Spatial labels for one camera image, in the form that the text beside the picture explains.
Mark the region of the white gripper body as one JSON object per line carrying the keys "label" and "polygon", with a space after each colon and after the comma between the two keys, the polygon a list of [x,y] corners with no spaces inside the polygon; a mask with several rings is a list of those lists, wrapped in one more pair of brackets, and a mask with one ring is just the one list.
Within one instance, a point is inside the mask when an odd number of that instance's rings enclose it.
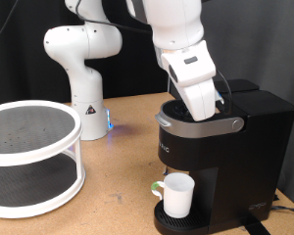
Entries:
{"label": "white gripper body", "polygon": [[206,81],[176,89],[195,121],[204,120],[215,114],[215,85],[210,78]]}

